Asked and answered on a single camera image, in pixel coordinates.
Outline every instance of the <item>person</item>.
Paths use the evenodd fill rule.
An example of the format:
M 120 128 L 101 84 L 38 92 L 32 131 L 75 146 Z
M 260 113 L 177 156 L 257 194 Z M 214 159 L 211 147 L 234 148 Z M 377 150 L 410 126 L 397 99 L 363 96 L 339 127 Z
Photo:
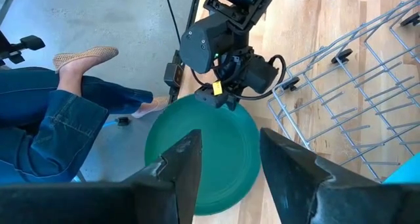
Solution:
M 95 47 L 56 55 L 56 72 L 0 70 L 0 184 L 70 182 L 108 114 L 140 118 L 167 106 L 166 97 L 83 75 L 117 54 Z

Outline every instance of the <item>jeans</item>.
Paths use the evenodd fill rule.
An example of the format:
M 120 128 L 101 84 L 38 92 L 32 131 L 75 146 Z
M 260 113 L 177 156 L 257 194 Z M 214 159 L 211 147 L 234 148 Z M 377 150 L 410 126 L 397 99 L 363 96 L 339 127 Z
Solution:
M 130 114 L 151 92 L 83 76 L 82 97 L 56 90 L 44 68 L 0 70 L 0 184 L 69 182 L 108 114 Z

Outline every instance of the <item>woman's foot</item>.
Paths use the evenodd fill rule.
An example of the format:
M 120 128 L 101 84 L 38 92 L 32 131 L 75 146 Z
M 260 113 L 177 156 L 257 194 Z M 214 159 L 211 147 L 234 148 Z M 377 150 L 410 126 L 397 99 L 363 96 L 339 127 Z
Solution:
M 115 47 L 94 47 L 83 53 L 63 53 L 54 57 L 53 62 L 60 74 L 82 76 L 93 66 L 97 66 L 118 55 Z
M 134 118 L 141 118 L 150 112 L 157 112 L 168 106 L 168 97 L 156 97 L 151 103 L 143 103 L 140 108 L 132 115 Z

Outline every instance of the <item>tan shoe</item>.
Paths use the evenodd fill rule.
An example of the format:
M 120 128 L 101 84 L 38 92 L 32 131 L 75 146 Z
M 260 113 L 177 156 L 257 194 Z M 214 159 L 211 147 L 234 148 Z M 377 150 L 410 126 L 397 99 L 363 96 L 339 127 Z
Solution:
M 97 61 L 95 62 L 95 65 L 98 65 L 103 62 L 106 62 L 107 60 L 112 59 L 113 57 L 117 55 L 118 55 L 118 49 L 116 49 L 115 47 L 94 47 L 82 53 L 57 54 L 52 61 L 54 62 L 56 72 L 58 72 L 61 67 L 65 66 L 69 62 L 72 62 L 80 58 L 96 56 Z
M 169 98 L 168 97 L 156 97 L 151 103 L 144 103 L 142 106 L 132 115 L 134 118 L 141 118 L 146 114 L 151 112 L 158 112 L 165 109 L 168 106 Z

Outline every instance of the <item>cable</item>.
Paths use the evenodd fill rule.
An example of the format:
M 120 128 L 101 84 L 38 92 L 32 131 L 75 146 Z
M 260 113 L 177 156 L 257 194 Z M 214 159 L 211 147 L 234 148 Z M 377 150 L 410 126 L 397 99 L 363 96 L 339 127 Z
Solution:
M 177 21 L 175 20 L 175 16 L 173 15 L 171 2 L 169 0 L 166 0 L 166 2 L 168 3 L 169 11 L 171 11 L 171 16 L 172 16 L 173 25 L 175 26 L 175 31 L 177 31 L 179 46 L 181 46 L 181 38 L 180 38 L 180 35 L 179 35 L 179 31 L 178 31 Z
M 269 64 L 273 65 L 274 61 L 276 59 L 279 59 L 280 62 L 282 63 L 282 72 L 280 74 L 280 78 L 278 79 L 277 84 L 281 83 L 284 79 L 284 76 L 286 75 L 286 61 L 284 60 L 282 55 L 275 55 L 272 58 L 270 58 L 270 60 L 268 61 Z M 255 100 L 259 100 L 259 99 L 263 99 L 266 98 L 268 96 L 270 96 L 273 92 L 272 92 L 273 88 L 271 88 L 269 91 L 267 91 L 264 94 L 261 94 L 259 96 L 254 96 L 254 97 L 249 97 L 249 96 L 241 96 L 241 95 L 235 95 L 233 94 L 237 99 L 241 99 L 241 100 L 249 100 L 249 101 L 255 101 Z

